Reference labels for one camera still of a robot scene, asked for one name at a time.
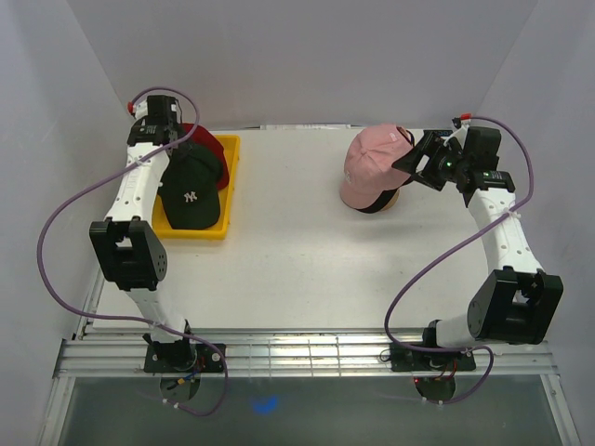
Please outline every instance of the wall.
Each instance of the wall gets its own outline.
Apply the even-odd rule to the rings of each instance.
[[[189,92],[211,127],[475,112],[536,0],[68,0],[121,100]]]
[[[533,155],[535,198],[522,223],[546,272],[564,282],[548,339],[583,444],[595,444],[594,42],[591,1],[540,0],[480,108],[517,129]],[[525,194],[518,149],[509,143],[503,153],[501,166]]]
[[[128,120],[64,0],[0,0],[0,42],[0,438],[29,445],[76,322],[38,277],[37,234],[65,198],[124,163]],[[95,192],[49,233],[48,272],[75,305],[94,269],[88,224],[112,195]]]

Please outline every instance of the ny logo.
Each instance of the ny logo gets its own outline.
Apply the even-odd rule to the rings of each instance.
[[[184,198],[186,199],[186,203],[193,202],[194,200],[198,200],[198,198],[196,198],[196,192],[194,192],[194,191],[186,192],[184,194]]]

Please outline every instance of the baseball cap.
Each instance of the baseball cap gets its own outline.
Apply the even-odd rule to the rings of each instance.
[[[406,130],[395,124],[367,127],[351,142],[340,196],[353,209],[372,214],[388,208],[409,174],[392,164],[412,148]]]
[[[174,230],[204,230],[219,220],[217,182],[223,165],[206,146],[189,140],[174,149],[158,193]]]
[[[194,124],[182,123],[184,135],[191,131],[193,125]],[[218,141],[218,139],[201,125],[196,127],[196,130],[194,130],[194,133],[192,133],[190,139],[197,144],[206,146],[210,151],[215,153],[215,156],[217,156],[217,158],[221,161],[221,164],[223,164],[223,174],[217,182],[217,189],[222,190],[227,188],[227,185],[230,184],[230,173],[228,172],[227,162],[225,161],[223,146]]]

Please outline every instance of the black baseball cap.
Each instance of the black baseball cap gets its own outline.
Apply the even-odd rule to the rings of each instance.
[[[219,220],[217,182],[223,165],[206,146],[186,141],[169,156],[159,195],[174,230],[204,230]]]

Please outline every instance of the yellow tray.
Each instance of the yellow tray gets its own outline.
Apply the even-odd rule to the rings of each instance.
[[[165,216],[161,197],[157,195],[152,208],[152,229],[160,239],[210,239],[223,240],[227,235],[230,224],[231,196],[233,195],[235,171],[240,159],[240,137],[235,135],[215,135],[223,146],[223,154],[230,171],[230,183],[227,188],[219,191],[221,216],[217,223],[206,230],[172,230]]]

